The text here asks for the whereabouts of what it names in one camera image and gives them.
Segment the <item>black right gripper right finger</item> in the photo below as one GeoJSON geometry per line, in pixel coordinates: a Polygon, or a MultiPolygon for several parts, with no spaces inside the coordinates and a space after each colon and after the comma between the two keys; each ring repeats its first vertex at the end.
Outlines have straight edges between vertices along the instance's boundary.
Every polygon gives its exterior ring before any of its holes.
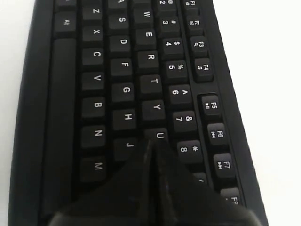
{"type": "Polygon", "coordinates": [[[160,226],[256,226],[249,209],[235,205],[197,180],[167,142],[153,143],[156,215],[160,226]]]}

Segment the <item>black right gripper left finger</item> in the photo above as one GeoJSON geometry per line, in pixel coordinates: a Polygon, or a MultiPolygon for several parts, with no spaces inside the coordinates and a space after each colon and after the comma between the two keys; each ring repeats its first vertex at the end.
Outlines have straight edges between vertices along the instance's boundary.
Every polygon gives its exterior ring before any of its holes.
{"type": "Polygon", "coordinates": [[[109,182],[60,209],[51,226],[151,226],[153,141],[142,140],[109,182]]]}

